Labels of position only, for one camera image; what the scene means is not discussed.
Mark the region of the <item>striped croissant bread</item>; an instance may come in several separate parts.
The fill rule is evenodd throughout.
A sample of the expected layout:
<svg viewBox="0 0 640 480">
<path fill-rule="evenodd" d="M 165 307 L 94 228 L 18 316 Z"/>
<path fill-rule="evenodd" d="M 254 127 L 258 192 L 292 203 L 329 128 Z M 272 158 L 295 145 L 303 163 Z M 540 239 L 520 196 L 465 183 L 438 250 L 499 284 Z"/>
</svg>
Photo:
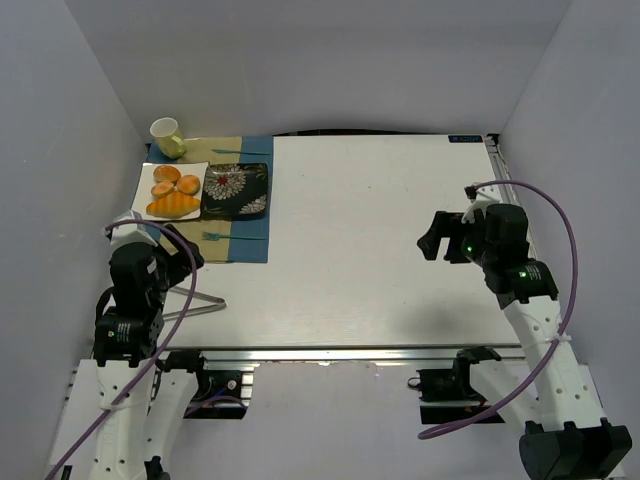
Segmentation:
<svg viewBox="0 0 640 480">
<path fill-rule="evenodd" d="M 151 202 L 146 207 L 146 214 L 157 218 L 178 219 L 199 209 L 198 198 L 175 191 Z"/>
</svg>

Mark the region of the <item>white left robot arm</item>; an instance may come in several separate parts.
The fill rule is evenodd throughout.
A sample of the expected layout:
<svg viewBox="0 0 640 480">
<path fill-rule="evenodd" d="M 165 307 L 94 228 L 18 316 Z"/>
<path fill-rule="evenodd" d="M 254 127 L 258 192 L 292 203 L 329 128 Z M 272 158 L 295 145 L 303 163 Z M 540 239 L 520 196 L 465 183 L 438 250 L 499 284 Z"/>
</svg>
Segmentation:
<svg viewBox="0 0 640 480">
<path fill-rule="evenodd" d="M 93 359 L 101 414 L 90 427 L 92 479 L 167 479 L 168 460 L 187 407 L 198 392 L 198 351 L 160 357 L 168 291 L 204 264 L 198 247 L 172 225 L 175 247 L 127 238 L 109 261 L 112 285 L 96 306 Z"/>
</svg>

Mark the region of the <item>teal fork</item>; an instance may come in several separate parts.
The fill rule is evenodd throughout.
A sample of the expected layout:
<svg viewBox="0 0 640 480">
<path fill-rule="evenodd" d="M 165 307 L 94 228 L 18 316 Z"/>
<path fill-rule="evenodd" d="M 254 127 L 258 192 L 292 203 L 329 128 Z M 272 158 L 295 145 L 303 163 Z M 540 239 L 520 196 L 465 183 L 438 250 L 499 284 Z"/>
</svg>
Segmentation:
<svg viewBox="0 0 640 480">
<path fill-rule="evenodd" d="M 217 232 L 203 232 L 201 234 L 203 240 L 219 241 L 219 240 L 243 240 L 243 241 L 264 241 L 267 237 L 221 234 Z"/>
</svg>

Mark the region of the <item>blue and tan placemat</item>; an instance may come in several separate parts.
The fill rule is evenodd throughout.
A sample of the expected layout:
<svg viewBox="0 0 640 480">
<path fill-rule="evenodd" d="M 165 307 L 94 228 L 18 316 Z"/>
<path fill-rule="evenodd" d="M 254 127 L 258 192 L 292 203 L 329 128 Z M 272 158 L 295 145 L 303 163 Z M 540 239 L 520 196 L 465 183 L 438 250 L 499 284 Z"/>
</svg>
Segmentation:
<svg viewBox="0 0 640 480">
<path fill-rule="evenodd" d="M 271 136 L 201 137 L 185 141 L 184 156 L 171 160 L 149 145 L 146 161 L 207 165 L 201 181 L 201 212 L 176 228 L 213 263 L 265 263 L 273 179 Z"/>
</svg>

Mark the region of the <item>round bun right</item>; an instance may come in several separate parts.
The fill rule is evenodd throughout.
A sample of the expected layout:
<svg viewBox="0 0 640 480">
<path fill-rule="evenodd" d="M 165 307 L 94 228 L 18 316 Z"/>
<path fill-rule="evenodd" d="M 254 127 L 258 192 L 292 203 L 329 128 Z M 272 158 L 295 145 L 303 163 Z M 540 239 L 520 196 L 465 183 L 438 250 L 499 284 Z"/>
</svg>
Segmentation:
<svg viewBox="0 0 640 480">
<path fill-rule="evenodd" d="M 176 182 L 176 188 L 186 195 L 195 195 L 200 191 L 201 182 L 196 175 L 183 175 Z"/>
</svg>

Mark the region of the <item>round bun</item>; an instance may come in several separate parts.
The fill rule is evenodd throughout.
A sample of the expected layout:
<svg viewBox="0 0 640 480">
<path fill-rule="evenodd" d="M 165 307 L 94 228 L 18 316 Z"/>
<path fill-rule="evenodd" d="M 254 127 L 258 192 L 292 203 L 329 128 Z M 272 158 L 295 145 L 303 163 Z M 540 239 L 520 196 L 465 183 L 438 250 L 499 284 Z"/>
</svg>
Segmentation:
<svg viewBox="0 0 640 480">
<path fill-rule="evenodd" d="M 195 195 L 200 191 L 201 182 L 196 175 L 183 175 L 176 182 L 176 188 L 186 195 Z"/>
<path fill-rule="evenodd" d="M 174 183 L 171 181 L 157 182 L 150 190 L 154 199 L 160 199 L 170 195 L 174 191 Z"/>
<path fill-rule="evenodd" d="M 170 182 L 175 184 L 180 178 L 182 174 L 181 172 L 172 165 L 159 165 L 153 171 L 154 181 L 159 182 Z"/>
</svg>

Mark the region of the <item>round bun left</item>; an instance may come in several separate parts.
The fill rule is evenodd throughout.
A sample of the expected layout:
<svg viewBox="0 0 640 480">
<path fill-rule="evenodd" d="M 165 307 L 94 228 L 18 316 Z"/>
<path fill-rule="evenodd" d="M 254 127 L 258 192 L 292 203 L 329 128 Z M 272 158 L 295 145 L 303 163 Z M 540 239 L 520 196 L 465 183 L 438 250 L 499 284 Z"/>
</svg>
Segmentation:
<svg viewBox="0 0 640 480">
<path fill-rule="evenodd" d="M 174 191 L 174 183 L 171 181 L 157 182 L 150 190 L 154 199 L 160 199 L 170 195 Z"/>
</svg>

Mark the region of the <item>black floral square plate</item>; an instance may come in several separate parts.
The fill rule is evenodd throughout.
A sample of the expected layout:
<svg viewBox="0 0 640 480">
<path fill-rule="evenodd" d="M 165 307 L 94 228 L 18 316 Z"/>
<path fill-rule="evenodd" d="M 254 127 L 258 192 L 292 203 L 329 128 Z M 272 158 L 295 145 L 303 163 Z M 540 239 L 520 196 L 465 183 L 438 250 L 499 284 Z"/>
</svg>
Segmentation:
<svg viewBox="0 0 640 480">
<path fill-rule="evenodd" d="M 269 200 L 269 170 L 265 163 L 210 164 L 204 177 L 203 220 L 256 217 Z"/>
</svg>

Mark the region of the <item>white square plate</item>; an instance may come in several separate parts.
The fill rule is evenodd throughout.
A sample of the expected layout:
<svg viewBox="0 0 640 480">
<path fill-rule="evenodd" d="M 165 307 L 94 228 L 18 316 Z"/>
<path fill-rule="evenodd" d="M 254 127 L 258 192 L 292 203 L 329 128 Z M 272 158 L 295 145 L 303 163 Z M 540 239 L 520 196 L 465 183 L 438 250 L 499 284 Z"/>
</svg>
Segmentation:
<svg viewBox="0 0 640 480">
<path fill-rule="evenodd" d="M 179 171 L 178 181 L 157 181 L 155 174 L 161 167 Z M 138 212 L 143 220 L 156 222 L 198 219 L 207 167 L 207 163 L 144 163 L 130 209 Z"/>
</svg>

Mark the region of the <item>blue table label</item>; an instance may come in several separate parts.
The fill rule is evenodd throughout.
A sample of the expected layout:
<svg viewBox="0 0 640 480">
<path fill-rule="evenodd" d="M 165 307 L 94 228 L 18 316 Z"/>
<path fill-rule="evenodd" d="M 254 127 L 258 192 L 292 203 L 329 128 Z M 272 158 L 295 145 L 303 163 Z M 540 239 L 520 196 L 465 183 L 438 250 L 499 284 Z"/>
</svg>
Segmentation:
<svg viewBox="0 0 640 480">
<path fill-rule="evenodd" d="M 448 135 L 450 143 L 484 143 L 481 135 Z"/>
</svg>

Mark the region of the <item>teal knife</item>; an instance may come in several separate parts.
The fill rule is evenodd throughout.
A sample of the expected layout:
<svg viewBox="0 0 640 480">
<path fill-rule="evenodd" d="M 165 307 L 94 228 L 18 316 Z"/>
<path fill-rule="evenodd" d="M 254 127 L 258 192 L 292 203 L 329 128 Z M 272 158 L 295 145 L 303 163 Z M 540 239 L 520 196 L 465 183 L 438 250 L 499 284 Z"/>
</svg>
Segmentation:
<svg viewBox="0 0 640 480">
<path fill-rule="evenodd" d="M 260 151 L 251 151 L 251 150 L 233 150 L 233 149 L 221 149 L 221 148 L 214 148 L 211 149 L 214 153 L 217 154 L 228 154 L 228 155 L 233 155 L 233 154 L 237 154 L 237 155 L 255 155 L 255 156 L 266 156 L 266 155 L 270 155 L 269 152 L 260 152 Z"/>
</svg>

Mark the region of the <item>green and white cup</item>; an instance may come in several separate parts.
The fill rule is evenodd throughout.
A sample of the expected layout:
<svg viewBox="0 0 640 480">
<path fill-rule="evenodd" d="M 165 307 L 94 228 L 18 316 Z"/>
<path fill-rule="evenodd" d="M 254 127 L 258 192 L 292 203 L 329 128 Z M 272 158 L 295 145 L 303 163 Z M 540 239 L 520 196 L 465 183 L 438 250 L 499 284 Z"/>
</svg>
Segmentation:
<svg viewBox="0 0 640 480">
<path fill-rule="evenodd" d="M 186 144 L 178 122 L 171 117 L 155 120 L 149 132 L 161 152 L 171 159 L 178 159 L 186 153 Z"/>
</svg>

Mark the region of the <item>aluminium table front rail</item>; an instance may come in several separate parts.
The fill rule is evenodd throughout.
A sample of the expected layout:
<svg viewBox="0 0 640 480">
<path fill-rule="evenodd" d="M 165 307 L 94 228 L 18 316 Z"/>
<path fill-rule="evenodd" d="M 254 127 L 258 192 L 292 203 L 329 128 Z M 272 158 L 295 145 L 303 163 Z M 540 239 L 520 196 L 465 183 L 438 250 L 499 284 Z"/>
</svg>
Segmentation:
<svg viewBox="0 0 640 480">
<path fill-rule="evenodd" d="M 343 362 L 379 365 L 409 365 L 429 362 L 450 364 L 459 350 L 470 346 L 392 347 L 392 348 L 276 348 L 201 350 L 209 364 L 255 366 L 265 363 L 311 363 L 330 365 Z"/>
</svg>

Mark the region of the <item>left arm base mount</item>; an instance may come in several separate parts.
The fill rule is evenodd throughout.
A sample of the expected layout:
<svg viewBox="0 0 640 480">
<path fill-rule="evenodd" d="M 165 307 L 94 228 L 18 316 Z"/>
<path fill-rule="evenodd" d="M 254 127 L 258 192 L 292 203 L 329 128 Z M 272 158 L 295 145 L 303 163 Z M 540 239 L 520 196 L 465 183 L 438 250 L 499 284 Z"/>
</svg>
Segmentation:
<svg viewBox="0 0 640 480">
<path fill-rule="evenodd" d="M 156 361 L 159 383 L 175 369 L 194 373 L 197 390 L 187 405 L 185 419 L 241 420 L 248 409 L 242 397 L 243 373 L 240 370 L 209 368 L 199 350 L 177 350 Z"/>
</svg>

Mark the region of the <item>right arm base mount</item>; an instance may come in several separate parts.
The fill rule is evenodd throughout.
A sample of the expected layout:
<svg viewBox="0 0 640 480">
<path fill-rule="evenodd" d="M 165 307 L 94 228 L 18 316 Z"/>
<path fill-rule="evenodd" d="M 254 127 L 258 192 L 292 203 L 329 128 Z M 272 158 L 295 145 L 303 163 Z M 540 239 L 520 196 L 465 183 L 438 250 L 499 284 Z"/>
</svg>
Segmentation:
<svg viewBox="0 0 640 480">
<path fill-rule="evenodd" d="M 407 387 L 419 394 L 421 424 L 441 425 L 486 411 L 486 398 L 471 387 L 470 368 L 490 360 L 501 356 L 493 348 L 473 347 L 459 350 L 451 367 L 417 370 Z"/>
</svg>

